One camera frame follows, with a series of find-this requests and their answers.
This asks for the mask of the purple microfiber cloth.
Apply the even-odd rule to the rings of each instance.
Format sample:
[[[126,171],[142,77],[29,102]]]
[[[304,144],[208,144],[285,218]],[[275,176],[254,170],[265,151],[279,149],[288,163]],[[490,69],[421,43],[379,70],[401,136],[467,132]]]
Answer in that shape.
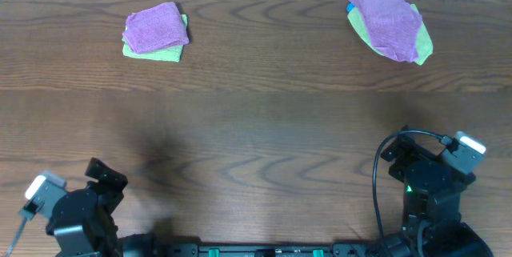
[[[190,41],[174,2],[164,2],[128,16],[122,38],[136,54],[186,45]]]

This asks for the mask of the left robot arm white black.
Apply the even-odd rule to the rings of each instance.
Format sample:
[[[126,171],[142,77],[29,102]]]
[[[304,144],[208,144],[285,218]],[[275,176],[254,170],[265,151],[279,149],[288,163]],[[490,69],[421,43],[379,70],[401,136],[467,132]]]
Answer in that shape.
[[[46,233],[56,238],[60,256],[151,257],[160,250],[152,234],[124,238],[112,214],[123,200],[127,177],[92,158],[85,188],[64,194],[54,205]]]

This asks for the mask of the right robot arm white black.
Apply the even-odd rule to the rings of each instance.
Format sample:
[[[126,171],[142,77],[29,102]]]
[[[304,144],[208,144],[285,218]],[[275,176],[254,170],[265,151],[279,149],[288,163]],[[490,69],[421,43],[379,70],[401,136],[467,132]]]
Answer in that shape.
[[[415,130],[404,126],[386,137],[375,158],[389,162],[389,174],[403,183],[402,225],[381,235],[368,253],[375,256],[490,256],[491,249],[460,213],[463,191],[476,179],[474,168],[486,147],[459,131],[454,136],[429,132],[443,149],[434,154],[416,143]]]

